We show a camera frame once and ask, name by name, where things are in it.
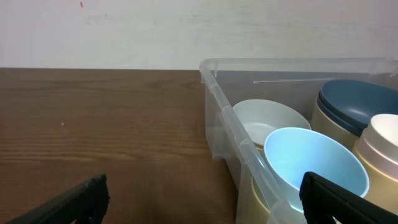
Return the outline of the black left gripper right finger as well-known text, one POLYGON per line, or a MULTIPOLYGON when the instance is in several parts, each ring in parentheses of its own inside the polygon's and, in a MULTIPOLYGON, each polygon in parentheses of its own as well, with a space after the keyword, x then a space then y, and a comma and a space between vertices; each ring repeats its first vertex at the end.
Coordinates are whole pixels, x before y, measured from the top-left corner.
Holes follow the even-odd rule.
POLYGON ((308 224, 397 224, 397 215, 314 172, 306 172, 299 197, 308 224))

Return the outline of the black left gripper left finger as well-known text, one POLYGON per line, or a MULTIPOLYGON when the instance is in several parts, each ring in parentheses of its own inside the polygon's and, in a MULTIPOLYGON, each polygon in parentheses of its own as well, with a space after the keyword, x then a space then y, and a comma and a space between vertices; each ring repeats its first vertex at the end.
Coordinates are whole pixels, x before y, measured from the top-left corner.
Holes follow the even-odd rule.
POLYGON ((88 179, 8 224, 101 224, 108 210, 105 174, 88 179))

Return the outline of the light blue cup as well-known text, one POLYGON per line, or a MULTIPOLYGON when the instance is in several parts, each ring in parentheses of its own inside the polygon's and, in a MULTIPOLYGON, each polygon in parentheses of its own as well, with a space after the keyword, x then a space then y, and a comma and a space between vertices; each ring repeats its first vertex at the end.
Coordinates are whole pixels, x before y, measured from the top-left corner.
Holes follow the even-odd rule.
POLYGON ((281 128, 271 132, 261 152, 290 206, 302 213, 300 186, 306 172, 314 172, 340 187, 365 197, 369 177, 356 156, 326 135, 303 128, 281 128))

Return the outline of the yellow cup front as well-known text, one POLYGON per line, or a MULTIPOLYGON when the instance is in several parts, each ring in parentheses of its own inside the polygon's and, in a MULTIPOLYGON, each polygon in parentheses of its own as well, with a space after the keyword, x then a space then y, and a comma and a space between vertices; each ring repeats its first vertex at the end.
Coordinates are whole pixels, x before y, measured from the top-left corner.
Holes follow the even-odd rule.
POLYGON ((356 147, 352 152, 369 176, 369 190, 365 199, 397 215, 397 181, 375 169, 360 155, 356 147))

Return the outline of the yellow cup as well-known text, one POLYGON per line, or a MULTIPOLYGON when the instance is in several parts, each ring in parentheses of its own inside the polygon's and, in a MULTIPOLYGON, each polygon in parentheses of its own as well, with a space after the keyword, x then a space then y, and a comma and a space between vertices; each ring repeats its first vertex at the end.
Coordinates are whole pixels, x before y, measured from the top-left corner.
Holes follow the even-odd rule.
POLYGON ((248 195, 248 207, 246 210, 246 224, 266 224, 271 213, 264 205, 264 200, 258 193, 259 189, 254 179, 251 180, 251 188, 248 195))
POLYGON ((369 176, 369 190, 365 199, 397 215, 397 181, 375 169, 360 155, 356 147, 352 152, 369 176))

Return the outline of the beige bowl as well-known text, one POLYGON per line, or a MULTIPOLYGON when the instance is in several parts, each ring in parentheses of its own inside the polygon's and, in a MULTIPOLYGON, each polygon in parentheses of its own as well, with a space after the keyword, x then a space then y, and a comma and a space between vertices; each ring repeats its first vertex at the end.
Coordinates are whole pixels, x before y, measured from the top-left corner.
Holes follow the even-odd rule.
POLYGON ((315 106, 313 108, 311 126, 314 131, 334 139, 350 151, 353 149, 355 142, 359 139, 357 135, 345 130, 322 111, 321 101, 318 96, 316 97, 315 106))

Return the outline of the dark blue bowl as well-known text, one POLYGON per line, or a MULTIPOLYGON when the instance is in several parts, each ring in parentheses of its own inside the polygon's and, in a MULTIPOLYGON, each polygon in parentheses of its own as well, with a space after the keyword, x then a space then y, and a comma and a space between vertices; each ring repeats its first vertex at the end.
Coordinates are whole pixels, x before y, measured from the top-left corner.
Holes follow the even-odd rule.
POLYGON ((321 102, 339 119, 362 131, 377 114, 397 114, 397 90, 359 80, 330 80, 321 102))
POLYGON ((321 109, 321 111, 328 117, 330 118, 333 122, 335 122, 337 125, 341 126, 343 129, 349 131, 350 133, 360 137, 360 135, 362 134, 363 130, 362 129, 358 129, 356 127, 354 127, 353 125, 347 123, 346 121, 340 119, 339 117, 337 117, 337 115, 335 115, 334 113, 332 113, 321 101, 320 99, 320 95, 317 96, 317 105, 318 107, 321 109))

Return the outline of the small grey bowl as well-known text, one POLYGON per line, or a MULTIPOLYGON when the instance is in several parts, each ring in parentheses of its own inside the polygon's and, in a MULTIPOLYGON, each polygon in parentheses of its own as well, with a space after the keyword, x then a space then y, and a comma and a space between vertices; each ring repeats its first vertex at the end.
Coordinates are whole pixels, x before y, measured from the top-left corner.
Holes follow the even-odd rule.
POLYGON ((309 122, 297 111, 281 103, 251 99, 233 106, 252 142, 263 148, 267 136, 280 128, 311 129, 309 122))

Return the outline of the pink cup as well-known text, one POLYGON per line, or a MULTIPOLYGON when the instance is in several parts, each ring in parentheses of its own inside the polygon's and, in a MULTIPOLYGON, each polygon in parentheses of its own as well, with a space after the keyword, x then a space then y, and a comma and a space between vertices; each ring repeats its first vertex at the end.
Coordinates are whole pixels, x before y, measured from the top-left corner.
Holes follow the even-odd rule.
POLYGON ((359 155, 366 162, 381 171, 383 174, 386 174, 393 179, 397 179, 397 162, 381 154, 363 138, 359 138, 356 141, 356 148, 359 155))

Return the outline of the cream white cup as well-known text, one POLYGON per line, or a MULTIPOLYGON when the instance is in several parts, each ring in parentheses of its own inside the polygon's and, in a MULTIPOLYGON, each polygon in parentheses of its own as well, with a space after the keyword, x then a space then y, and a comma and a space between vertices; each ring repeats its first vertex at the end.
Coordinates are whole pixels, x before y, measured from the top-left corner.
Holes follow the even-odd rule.
POLYGON ((377 114, 363 130, 361 139, 375 148, 383 156, 397 162, 397 115, 377 114))

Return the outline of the clear plastic storage bin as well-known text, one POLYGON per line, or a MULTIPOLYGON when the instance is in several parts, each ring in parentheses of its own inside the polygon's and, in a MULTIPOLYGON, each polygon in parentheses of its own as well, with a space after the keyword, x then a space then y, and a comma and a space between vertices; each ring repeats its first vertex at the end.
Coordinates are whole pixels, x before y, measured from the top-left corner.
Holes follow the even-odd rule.
POLYGON ((267 223, 305 223, 280 191, 233 110, 240 101, 282 103, 305 118, 331 79, 397 86, 397 61, 384 58, 211 58, 200 64, 205 84, 206 140, 214 159, 224 159, 238 190, 236 223, 245 223, 251 180, 271 215, 267 223))

